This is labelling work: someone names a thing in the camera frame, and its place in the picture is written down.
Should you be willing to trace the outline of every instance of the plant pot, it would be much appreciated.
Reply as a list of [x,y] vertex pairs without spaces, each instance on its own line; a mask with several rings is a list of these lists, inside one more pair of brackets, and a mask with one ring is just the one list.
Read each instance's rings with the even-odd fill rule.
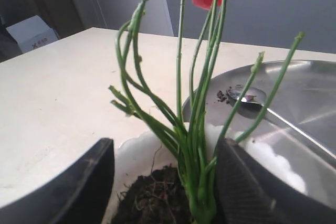
[[[212,157],[221,129],[222,126],[206,125],[205,127],[209,158]],[[229,130],[227,137],[234,138],[234,132]],[[290,170],[290,165],[284,158],[274,153],[274,158],[270,158],[272,149],[269,145],[263,144],[262,147],[255,148],[252,142],[248,142],[242,144],[241,147],[245,148],[247,152],[250,152],[250,155],[255,157],[259,162],[264,162],[264,165],[281,179],[286,180],[285,173],[293,173]],[[124,142],[115,154],[114,185],[103,223],[111,222],[117,213],[120,196],[128,191],[129,186],[132,185],[139,176],[149,176],[152,171],[162,169],[164,166],[171,165],[176,167],[177,165],[174,156],[152,132],[146,132],[138,138]],[[305,185],[302,180],[299,180],[297,184],[292,183],[292,186],[303,193],[305,191]]]

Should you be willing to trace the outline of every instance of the spoon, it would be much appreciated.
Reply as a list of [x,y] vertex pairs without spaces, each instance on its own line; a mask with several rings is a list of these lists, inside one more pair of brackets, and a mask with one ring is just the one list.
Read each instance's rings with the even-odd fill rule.
[[[243,86],[235,86],[234,88],[227,90],[226,93],[228,94],[229,97],[237,101],[239,99],[241,92],[243,91],[243,88],[244,88]],[[246,92],[245,96],[242,98],[241,102],[245,104],[259,104],[260,106],[264,106],[266,97],[267,97],[266,94],[262,90],[250,87],[248,91]],[[318,151],[318,152],[323,151],[325,154],[327,154],[326,158],[328,159],[329,163],[332,162],[333,166],[336,167],[335,166],[336,156],[331,151],[329,151],[327,148],[321,145],[312,136],[304,132],[302,129],[296,127],[291,122],[284,119],[282,116],[277,114],[272,109],[267,108],[267,111],[273,116],[275,116],[276,118],[278,118],[279,120],[283,121],[286,125],[291,127],[293,130],[295,130],[296,132],[304,136],[307,140],[309,140],[310,144],[309,143],[307,144],[309,144],[310,149],[313,148],[312,151]]]

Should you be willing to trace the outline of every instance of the table surface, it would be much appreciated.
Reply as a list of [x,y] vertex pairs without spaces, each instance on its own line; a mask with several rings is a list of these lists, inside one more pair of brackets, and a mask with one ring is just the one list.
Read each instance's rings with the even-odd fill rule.
[[[148,130],[110,104],[109,85],[121,88],[114,51],[117,31],[92,28],[0,63],[0,207],[47,183],[100,138],[115,148]],[[140,35],[142,69],[153,92],[175,110],[177,39]],[[188,97],[188,72],[196,40],[183,42],[182,91]],[[205,45],[199,53],[199,79]],[[254,63],[282,60],[287,49],[221,44],[214,76]],[[295,59],[335,61],[336,55],[297,51]],[[135,74],[130,62],[130,73]],[[145,111],[167,123],[154,104],[135,93]]]

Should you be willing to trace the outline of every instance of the black plastic piece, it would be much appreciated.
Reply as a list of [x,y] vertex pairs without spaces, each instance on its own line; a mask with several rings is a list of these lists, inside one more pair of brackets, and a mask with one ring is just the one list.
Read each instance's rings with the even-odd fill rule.
[[113,140],[104,138],[58,177],[0,209],[0,223],[100,224],[113,180]]
[[216,185],[229,224],[335,224],[336,211],[274,176],[232,140],[217,149]]

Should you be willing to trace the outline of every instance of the white table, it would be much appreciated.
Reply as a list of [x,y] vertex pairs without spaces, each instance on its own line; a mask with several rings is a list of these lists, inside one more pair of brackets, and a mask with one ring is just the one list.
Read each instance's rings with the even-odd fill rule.
[[[116,31],[92,28],[0,63],[0,207],[53,179],[102,137],[125,140],[147,131],[110,104],[108,86],[120,88]],[[152,90],[175,109],[176,38],[141,34],[142,69]],[[196,40],[183,44],[183,99]],[[286,49],[221,45],[214,75],[254,63],[281,60]],[[205,47],[199,54],[203,61]],[[298,51],[296,59],[335,61],[336,55]],[[196,67],[199,78],[201,65]],[[146,111],[166,122],[146,97]]]

